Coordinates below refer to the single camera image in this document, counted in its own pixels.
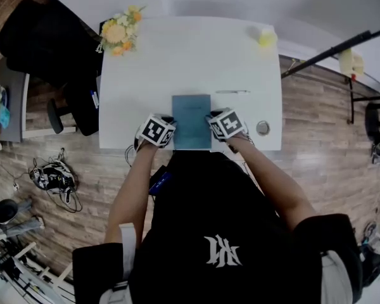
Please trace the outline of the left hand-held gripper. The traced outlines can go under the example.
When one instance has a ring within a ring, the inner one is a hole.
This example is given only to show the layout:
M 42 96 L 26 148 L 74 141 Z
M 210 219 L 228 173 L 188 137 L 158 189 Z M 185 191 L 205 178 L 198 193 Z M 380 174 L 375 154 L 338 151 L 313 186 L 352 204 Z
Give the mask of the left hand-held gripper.
M 170 115 L 150 114 L 137 129 L 134 149 L 139 151 L 145 143 L 164 148 L 176 130 L 176 121 Z

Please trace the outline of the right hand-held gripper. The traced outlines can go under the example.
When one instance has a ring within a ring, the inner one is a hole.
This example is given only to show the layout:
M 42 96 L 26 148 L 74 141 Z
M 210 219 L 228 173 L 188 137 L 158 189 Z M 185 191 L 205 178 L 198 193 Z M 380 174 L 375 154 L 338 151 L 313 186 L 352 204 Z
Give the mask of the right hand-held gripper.
M 213 138 L 226 143 L 232 137 L 240 137 L 250 141 L 246 122 L 232 108 L 220 108 L 205 115 L 205 120 L 212 132 Z

